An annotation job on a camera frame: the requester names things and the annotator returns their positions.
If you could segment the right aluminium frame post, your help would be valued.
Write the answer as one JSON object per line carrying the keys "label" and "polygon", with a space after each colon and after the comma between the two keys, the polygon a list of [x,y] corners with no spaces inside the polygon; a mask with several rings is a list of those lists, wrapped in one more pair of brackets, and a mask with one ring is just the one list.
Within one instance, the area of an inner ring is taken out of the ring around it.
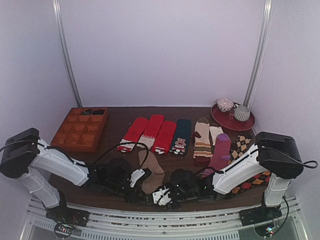
{"label": "right aluminium frame post", "polygon": [[264,1],[264,9],[262,14],[256,54],[255,54],[253,67],[252,67],[252,71],[249,79],[249,84],[248,84],[245,98],[243,101],[243,104],[248,108],[250,108],[253,103],[253,99],[256,93],[259,77],[262,70],[263,57],[267,48],[269,34],[270,34],[273,2],[274,2],[273,0]]}

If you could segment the red orange argyle sock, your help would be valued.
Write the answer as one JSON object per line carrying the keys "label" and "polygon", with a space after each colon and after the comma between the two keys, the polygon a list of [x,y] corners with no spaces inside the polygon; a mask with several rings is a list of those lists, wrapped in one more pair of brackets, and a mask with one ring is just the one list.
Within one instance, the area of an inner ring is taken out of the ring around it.
{"label": "red orange argyle sock", "polygon": [[225,199],[232,199],[239,194],[242,194],[248,190],[258,188],[261,186],[267,186],[271,177],[270,171],[261,172],[245,182],[234,187],[226,196]]}

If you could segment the beige brown striped sock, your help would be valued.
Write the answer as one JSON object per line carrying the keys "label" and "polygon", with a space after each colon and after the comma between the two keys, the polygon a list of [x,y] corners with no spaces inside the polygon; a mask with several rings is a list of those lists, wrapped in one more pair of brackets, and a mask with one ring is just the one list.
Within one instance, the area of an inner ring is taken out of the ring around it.
{"label": "beige brown striped sock", "polygon": [[194,127],[193,162],[205,167],[211,160],[210,123],[205,117],[197,120]]}

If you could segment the white patterned bowl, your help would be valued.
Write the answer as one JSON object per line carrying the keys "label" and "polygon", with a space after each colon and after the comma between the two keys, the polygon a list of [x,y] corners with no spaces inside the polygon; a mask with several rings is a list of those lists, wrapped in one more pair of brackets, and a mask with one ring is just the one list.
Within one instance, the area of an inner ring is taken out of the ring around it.
{"label": "white patterned bowl", "polygon": [[217,99],[216,104],[222,112],[228,112],[234,107],[234,102],[224,97]]}

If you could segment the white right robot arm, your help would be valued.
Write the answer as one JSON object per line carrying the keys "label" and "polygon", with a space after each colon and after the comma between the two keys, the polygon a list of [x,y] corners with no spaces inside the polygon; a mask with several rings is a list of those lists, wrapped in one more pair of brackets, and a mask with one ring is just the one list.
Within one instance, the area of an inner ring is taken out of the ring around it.
{"label": "white right robot arm", "polygon": [[255,143],[230,165],[201,178],[197,173],[176,169],[169,182],[156,191],[146,194],[143,202],[148,205],[169,207],[171,204],[190,200],[216,200],[218,195],[229,194],[237,185],[262,172],[270,172],[268,186],[262,196],[262,206],[256,210],[259,220],[268,220],[281,204],[291,180],[304,170],[293,137],[259,132]]}

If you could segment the red sock spotted cuff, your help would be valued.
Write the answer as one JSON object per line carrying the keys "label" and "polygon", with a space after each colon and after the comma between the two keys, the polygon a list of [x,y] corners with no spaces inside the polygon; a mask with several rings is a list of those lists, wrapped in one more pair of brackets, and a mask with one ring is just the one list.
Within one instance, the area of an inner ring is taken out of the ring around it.
{"label": "red sock spotted cuff", "polygon": [[167,154],[170,150],[176,128],[177,124],[175,122],[165,120],[155,138],[151,151],[158,154]]}

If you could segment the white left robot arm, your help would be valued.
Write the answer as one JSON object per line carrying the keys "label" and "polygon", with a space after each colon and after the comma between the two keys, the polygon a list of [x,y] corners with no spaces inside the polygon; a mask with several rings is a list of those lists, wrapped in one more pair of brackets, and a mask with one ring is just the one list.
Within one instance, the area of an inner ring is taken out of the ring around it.
{"label": "white left robot arm", "polygon": [[125,159],[114,158],[108,164],[87,165],[69,157],[58,147],[48,145],[33,127],[8,138],[3,144],[0,173],[24,185],[47,209],[52,209],[61,222],[69,221],[72,211],[66,207],[63,192],[50,185],[43,177],[43,171],[81,188],[86,198],[116,194],[128,203],[135,203],[146,196],[142,184],[151,171],[148,168],[132,171]]}

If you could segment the cream short sock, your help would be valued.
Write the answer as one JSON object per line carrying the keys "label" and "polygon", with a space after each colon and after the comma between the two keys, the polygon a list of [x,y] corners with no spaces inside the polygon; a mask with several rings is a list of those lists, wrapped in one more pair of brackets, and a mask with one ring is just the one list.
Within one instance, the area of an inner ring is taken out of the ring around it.
{"label": "cream short sock", "polygon": [[210,131],[210,136],[211,136],[211,140],[212,140],[212,145],[215,146],[218,135],[224,133],[223,129],[221,126],[210,125],[209,131]]}

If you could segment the magenta purple sock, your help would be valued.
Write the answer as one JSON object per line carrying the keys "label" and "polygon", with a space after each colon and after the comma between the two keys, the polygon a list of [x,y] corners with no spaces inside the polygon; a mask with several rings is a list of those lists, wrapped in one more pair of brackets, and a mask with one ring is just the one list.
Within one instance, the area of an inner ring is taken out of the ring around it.
{"label": "magenta purple sock", "polygon": [[228,162],[230,161],[230,149],[231,140],[229,136],[225,133],[219,134],[216,137],[213,156],[210,159],[208,168],[206,168],[202,173],[203,178],[214,173],[211,168],[220,171],[228,165]]}

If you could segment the left aluminium frame post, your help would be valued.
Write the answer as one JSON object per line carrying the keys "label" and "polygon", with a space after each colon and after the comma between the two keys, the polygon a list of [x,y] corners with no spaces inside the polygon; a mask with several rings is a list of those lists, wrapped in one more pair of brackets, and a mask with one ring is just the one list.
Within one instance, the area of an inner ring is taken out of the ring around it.
{"label": "left aluminium frame post", "polygon": [[75,75],[74,75],[74,71],[73,71],[72,63],[70,59],[70,54],[67,46],[67,39],[66,39],[62,12],[61,12],[61,2],[60,0],[53,0],[52,5],[53,5],[53,13],[56,21],[56,26],[57,26],[61,50],[62,50],[63,62],[64,62],[66,74],[68,77],[68,81],[71,86],[71,91],[75,99],[76,106],[78,108],[82,108],[83,103],[82,103],[80,92],[78,90],[78,86],[76,83],[76,79],[75,79]]}

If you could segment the aluminium frame post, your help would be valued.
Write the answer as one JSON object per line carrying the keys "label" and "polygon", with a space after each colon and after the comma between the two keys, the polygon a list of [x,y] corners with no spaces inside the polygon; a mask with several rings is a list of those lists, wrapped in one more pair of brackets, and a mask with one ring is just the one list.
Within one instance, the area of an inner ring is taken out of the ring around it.
{"label": "aluminium frame post", "polygon": [[273,2],[274,2],[273,0],[264,1],[264,9],[262,14],[256,54],[255,54],[253,67],[252,67],[252,71],[249,79],[249,84],[248,84],[245,98],[243,101],[243,104],[248,108],[250,108],[253,103],[253,99],[256,93],[259,77],[262,70],[263,57],[267,48],[269,34],[270,34]]}
{"label": "aluminium frame post", "polygon": [[53,0],[52,5],[53,5],[53,13],[56,21],[56,26],[57,26],[61,50],[62,50],[63,62],[64,62],[66,74],[68,77],[68,81],[71,86],[71,91],[75,99],[76,106],[78,108],[82,108],[83,103],[82,103],[80,92],[78,90],[78,86],[76,83],[76,79],[75,79],[75,75],[74,75],[74,71],[73,71],[72,63],[70,59],[70,54],[67,46],[67,39],[66,39],[62,12],[61,12],[61,2],[60,0]]}

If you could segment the grey striped mug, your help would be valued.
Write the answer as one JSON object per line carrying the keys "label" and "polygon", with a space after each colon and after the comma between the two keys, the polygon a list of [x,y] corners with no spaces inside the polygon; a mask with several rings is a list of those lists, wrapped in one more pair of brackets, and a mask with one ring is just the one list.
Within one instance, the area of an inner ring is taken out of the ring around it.
{"label": "grey striped mug", "polygon": [[239,122],[246,122],[250,118],[251,111],[245,105],[236,105],[234,109],[234,118]]}

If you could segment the tan ribbed sock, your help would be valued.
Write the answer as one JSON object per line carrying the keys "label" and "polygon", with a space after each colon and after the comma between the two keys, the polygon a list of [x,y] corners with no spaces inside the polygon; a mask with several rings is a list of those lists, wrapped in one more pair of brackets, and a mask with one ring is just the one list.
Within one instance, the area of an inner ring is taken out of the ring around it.
{"label": "tan ribbed sock", "polygon": [[151,171],[151,175],[142,183],[142,191],[146,194],[152,194],[163,184],[165,172],[159,165],[156,156],[150,151],[142,168],[148,168]]}

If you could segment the red sock white cuff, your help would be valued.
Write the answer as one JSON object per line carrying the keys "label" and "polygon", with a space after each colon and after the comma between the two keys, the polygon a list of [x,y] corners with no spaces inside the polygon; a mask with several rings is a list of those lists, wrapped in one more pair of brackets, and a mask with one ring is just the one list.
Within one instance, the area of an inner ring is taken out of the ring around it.
{"label": "red sock white cuff", "polygon": [[125,136],[120,141],[120,143],[123,145],[119,145],[117,150],[123,153],[131,152],[135,147],[136,142],[138,142],[140,139],[148,123],[149,120],[145,117],[137,117],[129,127]]}

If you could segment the dark green monkey sock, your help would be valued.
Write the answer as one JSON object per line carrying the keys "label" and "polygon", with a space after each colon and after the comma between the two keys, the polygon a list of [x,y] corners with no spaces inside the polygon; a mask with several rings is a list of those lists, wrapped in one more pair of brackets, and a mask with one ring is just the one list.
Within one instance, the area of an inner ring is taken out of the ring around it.
{"label": "dark green monkey sock", "polygon": [[185,156],[189,149],[192,122],[189,119],[178,119],[176,129],[169,148],[169,152],[175,155]]}

